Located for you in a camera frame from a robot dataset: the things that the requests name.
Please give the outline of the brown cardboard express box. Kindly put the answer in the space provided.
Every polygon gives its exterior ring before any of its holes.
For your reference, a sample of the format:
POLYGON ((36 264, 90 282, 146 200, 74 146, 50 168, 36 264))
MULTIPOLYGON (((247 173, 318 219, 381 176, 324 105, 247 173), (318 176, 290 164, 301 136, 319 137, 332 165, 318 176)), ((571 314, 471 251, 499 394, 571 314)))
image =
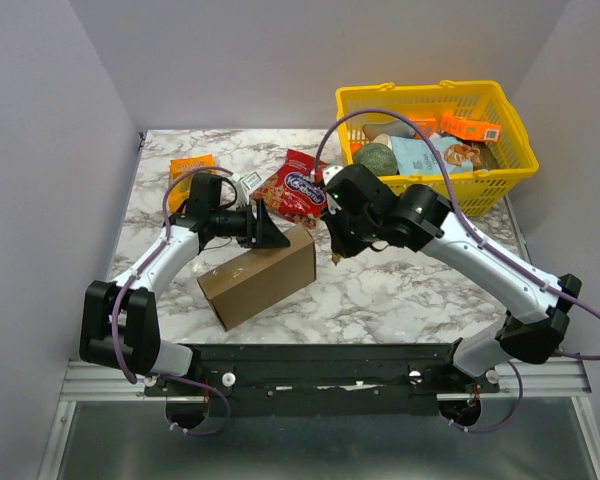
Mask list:
POLYGON ((290 245, 252 249, 198 278, 224 330, 229 331, 316 280, 316 248, 301 225, 285 232, 290 245))

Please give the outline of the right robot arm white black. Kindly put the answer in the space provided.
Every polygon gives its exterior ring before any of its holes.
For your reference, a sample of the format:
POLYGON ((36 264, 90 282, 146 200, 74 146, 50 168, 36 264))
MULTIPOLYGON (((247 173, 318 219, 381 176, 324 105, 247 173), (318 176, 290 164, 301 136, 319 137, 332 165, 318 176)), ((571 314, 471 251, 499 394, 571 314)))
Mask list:
POLYGON ((363 165, 323 171, 327 207, 322 213, 331 249, 351 258, 377 241, 434 258, 463 274, 506 308, 503 319, 462 338, 440 367, 440 379, 460 392, 490 368, 510 359, 543 364, 554 355, 569 326, 578 278, 558 278, 464 225, 451 202, 432 188, 414 184, 395 194, 363 165))

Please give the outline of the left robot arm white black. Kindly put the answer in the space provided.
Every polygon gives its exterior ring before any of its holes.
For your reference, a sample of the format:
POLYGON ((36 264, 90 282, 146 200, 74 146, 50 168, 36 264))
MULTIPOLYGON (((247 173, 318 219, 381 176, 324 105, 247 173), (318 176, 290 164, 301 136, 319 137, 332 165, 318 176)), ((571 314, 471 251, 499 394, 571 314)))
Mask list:
POLYGON ((287 248, 263 201, 251 193, 263 177, 222 167, 199 167, 173 181, 191 182, 185 200, 163 209, 163 226, 153 245, 111 281, 94 281, 85 292, 79 354, 82 360, 119 369, 134 384, 138 376, 166 374, 181 395, 194 393, 202 380, 193 351, 162 339, 157 301, 175 276, 217 238, 243 248, 287 248))

